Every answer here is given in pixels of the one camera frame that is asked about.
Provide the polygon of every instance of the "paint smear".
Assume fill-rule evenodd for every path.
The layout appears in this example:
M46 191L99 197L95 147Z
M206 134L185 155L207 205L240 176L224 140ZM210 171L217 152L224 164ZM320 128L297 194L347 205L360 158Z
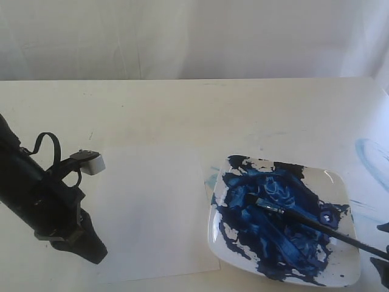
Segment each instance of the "paint smear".
M270 214L261 208L248 205L245 194L258 197L337 229L349 205L321 201L309 190L301 165L274 162L270 171L255 169L245 156L230 156L232 171L223 180L228 187L224 202L217 204L222 215L219 229L227 246L248 260L254 260L257 270L267 277L283 281L296 277L305 282L318 283L315 277L328 264L331 251L326 247L329 237L303 224L285 220L279 214Z
M369 139L356 140L355 148L371 176L389 192L389 151Z

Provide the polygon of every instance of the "white paper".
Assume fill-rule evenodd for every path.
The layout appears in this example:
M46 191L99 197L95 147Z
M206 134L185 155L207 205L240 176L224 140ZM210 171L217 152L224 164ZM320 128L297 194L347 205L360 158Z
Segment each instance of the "white paper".
M219 269L207 244L208 201L196 153L122 147L103 153L93 225L108 255L84 263L89 280L112 283Z

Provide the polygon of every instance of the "square plate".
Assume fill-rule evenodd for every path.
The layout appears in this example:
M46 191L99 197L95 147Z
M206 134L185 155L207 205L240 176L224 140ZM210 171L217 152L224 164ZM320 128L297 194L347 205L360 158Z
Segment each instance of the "square plate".
M339 175L302 165L229 156L211 202L208 243L221 260L274 280L344 287L360 276L359 250L300 223L248 205L255 193L355 238Z

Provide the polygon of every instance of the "black strap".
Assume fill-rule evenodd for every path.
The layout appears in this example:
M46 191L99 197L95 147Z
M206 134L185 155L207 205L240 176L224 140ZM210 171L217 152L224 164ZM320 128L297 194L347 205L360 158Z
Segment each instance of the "black strap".
M28 149L24 149L24 151L28 155L37 154L37 152L41 148L43 137L46 136L46 135L48 135L51 138L51 140L53 141L53 144L54 144L53 169L55 169L56 167L58 167L59 163L61 162L61 145L60 145L60 142L59 142L58 138L53 133L50 133L50 132L40 133L39 136L37 137L36 141L35 141L34 150L33 151L28 151Z

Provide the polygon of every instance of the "white plate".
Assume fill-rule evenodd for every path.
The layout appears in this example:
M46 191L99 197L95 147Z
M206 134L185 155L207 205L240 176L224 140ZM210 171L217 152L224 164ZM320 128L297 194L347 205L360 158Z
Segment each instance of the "white plate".
M246 193L299 210L355 238L340 176L322 169L229 156L222 166L208 223L210 249L221 260L271 279L344 287L360 276L359 250L281 215L247 205Z

